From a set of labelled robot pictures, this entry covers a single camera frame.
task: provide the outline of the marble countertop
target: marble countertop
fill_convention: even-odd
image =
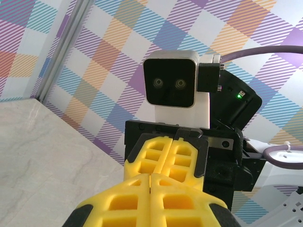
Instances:
[[[60,227],[123,167],[37,100],[0,103],[0,226]]]

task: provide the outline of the purple cable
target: purple cable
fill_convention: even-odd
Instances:
[[[303,169],[303,162],[295,162],[295,163],[281,162],[270,156],[270,153],[273,151],[287,150],[287,149],[288,149],[287,145],[269,147],[263,151],[263,156],[266,159],[266,161],[268,161],[269,163],[273,164],[274,166],[283,168],[283,169],[296,169],[296,170]],[[303,151],[303,146],[290,146],[290,149]]]
[[[303,54],[303,46],[262,46],[228,53],[221,57],[221,63],[246,56],[263,53],[299,53]]]

